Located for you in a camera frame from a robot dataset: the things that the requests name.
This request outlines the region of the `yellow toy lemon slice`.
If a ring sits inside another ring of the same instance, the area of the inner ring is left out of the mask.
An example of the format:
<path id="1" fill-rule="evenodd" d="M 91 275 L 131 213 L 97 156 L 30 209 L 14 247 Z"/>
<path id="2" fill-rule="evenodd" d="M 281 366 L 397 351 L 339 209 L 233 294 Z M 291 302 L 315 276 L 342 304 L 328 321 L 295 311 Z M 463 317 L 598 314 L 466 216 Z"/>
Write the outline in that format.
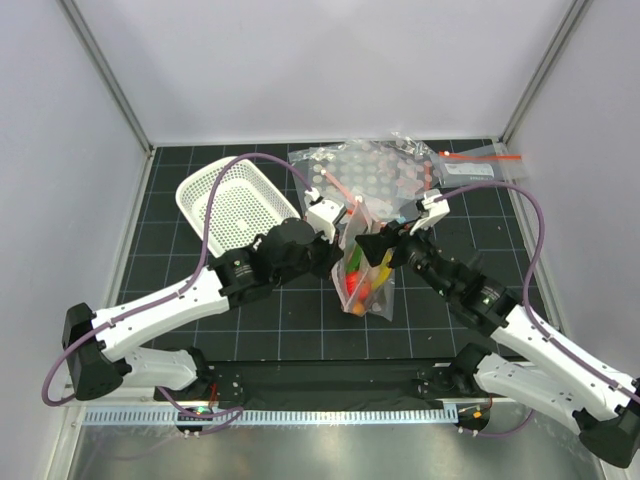
<path id="1" fill-rule="evenodd" d="M 372 267 L 369 271 L 368 278 L 370 280 L 372 291 L 379 289 L 390 277 L 392 273 L 392 268 L 389 266 L 391 258 L 392 252 L 388 250 L 383 257 L 381 264 L 379 266 Z"/>

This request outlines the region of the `red toy strawberry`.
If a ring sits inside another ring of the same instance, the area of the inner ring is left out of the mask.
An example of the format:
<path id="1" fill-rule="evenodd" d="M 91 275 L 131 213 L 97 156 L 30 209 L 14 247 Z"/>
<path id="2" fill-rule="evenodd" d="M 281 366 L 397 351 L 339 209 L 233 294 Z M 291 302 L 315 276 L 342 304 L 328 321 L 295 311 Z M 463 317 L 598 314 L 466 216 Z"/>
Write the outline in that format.
<path id="1" fill-rule="evenodd" d="M 360 273 L 358 271 L 348 272 L 345 275 L 345 286 L 346 286 L 347 294 L 349 296 L 351 296 L 354 293 L 359 283 L 360 283 Z"/>

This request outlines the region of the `pink zipper clear bag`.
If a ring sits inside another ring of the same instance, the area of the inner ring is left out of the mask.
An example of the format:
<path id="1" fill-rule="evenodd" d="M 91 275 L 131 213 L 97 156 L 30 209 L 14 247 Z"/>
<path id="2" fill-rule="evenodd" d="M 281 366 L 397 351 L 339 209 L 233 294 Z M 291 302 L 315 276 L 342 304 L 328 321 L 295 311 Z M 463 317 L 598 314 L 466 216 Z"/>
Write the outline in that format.
<path id="1" fill-rule="evenodd" d="M 360 283 L 357 289 L 349 296 L 345 286 L 346 262 L 354 245 L 357 244 L 355 236 L 378 233 L 382 226 L 382 223 L 373 219 L 364 200 L 358 197 L 356 204 L 347 210 L 346 219 L 341 221 L 339 226 L 338 246 L 343 250 L 343 258 L 333 267 L 331 278 L 341 303 L 341 310 L 344 313 L 353 315 L 351 313 L 353 305 L 356 302 L 362 302 L 368 308 L 366 314 L 376 315 L 391 321 L 395 295 L 395 274 L 393 272 L 379 289 L 372 291 L 368 274 L 371 268 L 376 266 L 371 266 L 362 253 L 360 269 L 358 270 Z"/>

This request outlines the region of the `orange maroon toy steak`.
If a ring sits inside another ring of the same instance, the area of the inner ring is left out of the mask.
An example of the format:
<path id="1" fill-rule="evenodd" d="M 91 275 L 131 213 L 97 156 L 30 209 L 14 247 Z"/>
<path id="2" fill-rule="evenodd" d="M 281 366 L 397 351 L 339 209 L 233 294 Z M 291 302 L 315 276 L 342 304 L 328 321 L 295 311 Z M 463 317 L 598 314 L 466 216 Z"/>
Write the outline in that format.
<path id="1" fill-rule="evenodd" d="M 356 302 L 351 309 L 351 313 L 359 317 L 363 317 L 367 312 L 368 308 L 362 302 Z"/>

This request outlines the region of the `green toy chili pepper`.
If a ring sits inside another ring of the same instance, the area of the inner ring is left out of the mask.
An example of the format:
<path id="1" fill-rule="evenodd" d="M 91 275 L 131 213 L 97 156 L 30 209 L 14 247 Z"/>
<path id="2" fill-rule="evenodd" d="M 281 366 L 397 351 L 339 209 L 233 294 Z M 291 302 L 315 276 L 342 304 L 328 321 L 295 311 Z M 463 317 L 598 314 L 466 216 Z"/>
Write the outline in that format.
<path id="1" fill-rule="evenodd" d="M 350 274 L 357 272 L 360 269 L 362 259 L 362 249 L 358 244 L 354 245 L 354 248 L 346 262 L 346 273 Z"/>

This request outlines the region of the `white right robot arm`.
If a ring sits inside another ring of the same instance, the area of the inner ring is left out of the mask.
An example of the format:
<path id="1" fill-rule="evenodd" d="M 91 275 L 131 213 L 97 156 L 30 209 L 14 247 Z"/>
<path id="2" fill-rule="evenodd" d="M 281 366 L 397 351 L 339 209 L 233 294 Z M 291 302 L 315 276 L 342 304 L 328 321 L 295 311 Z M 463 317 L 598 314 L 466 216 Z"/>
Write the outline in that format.
<path id="1" fill-rule="evenodd" d="M 509 362 L 470 343 L 440 376 L 463 396 L 508 397 L 564 425 L 596 457 L 630 466 L 639 449 L 639 382 L 596 359 L 528 311 L 519 294 L 482 271 L 468 243 L 390 223 L 356 238 L 371 265 L 407 266 L 448 304 L 466 328 L 534 364 Z"/>

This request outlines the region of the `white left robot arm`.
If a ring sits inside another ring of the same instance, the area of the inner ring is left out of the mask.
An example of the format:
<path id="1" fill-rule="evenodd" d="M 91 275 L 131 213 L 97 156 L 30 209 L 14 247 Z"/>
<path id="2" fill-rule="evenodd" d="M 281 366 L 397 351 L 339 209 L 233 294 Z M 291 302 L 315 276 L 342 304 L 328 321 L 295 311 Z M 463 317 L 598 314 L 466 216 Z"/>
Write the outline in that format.
<path id="1" fill-rule="evenodd" d="M 155 293 L 97 311 L 85 303 L 69 308 L 62 346 L 74 398 L 95 400 L 122 385 L 204 398 L 212 377 L 199 350 L 154 350 L 146 343 L 192 321 L 261 301 L 301 276 L 326 276 L 342 256 L 335 223 L 288 218 L 249 245 L 212 259 L 198 275 Z"/>

